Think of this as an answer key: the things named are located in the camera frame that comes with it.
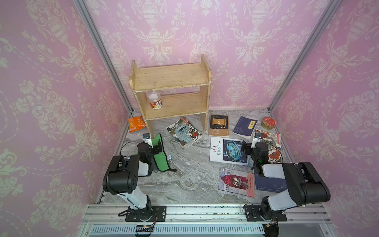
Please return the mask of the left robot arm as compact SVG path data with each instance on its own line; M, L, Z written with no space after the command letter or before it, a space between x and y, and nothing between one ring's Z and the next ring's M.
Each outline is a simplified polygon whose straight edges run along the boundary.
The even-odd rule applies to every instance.
M121 197L129 204L118 214L126 222L164 222L166 206L152 205L138 186L138 178L151 175L154 159L151 139L138 142L138 154L113 156L103 178L103 190Z

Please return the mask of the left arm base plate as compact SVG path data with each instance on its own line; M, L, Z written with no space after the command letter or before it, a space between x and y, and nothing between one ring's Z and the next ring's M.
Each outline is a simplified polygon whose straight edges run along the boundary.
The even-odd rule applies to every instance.
M126 212L126 222L165 222L167 206L153 205L144 209L133 210L129 208Z

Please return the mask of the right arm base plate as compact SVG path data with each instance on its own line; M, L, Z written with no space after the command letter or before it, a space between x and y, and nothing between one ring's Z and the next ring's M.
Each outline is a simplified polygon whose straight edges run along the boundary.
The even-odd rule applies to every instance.
M260 206L245 204L242 208L248 222L286 222L285 211L263 210Z

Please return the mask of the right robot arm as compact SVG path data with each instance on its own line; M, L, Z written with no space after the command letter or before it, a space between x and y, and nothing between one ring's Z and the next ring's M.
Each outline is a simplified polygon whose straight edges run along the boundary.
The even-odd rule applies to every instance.
M241 151L252 158L256 175L286 182L286 190L262 199L259 215L263 220L276 221L287 209L331 199L329 188L312 163L272 164L268 159L268 144L264 142L257 142L252 147L243 141Z

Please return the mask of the green cloth with black trim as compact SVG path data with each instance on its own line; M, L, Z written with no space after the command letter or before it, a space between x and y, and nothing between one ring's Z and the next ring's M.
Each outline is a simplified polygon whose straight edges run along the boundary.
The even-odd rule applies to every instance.
M163 145L163 140L161 134L158 134L155 138L152 139L152 142L154 140L161 139L162 141L162 146L163 146L163 152L159 153L158 155L154 155L154 162L156 165L156 170L160 172L167 172L167 171L172 171L176 172L177 170L174 168L171 168L169 163L168 163L168 158L164 150L164 145Z

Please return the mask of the grey-green illustrated Chinese book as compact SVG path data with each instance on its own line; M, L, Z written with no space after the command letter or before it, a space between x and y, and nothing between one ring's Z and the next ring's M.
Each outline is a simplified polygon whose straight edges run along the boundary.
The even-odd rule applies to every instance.
M183 149L191 146L202 138L202 133L195 128L186 117L181 117L166 129Z

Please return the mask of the pink Hamlet book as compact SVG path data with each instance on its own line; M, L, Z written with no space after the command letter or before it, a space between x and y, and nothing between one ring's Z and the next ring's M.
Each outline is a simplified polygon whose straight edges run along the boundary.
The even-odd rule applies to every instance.
M219 172L218 190L254 198L254 174L229 168L221 168Z

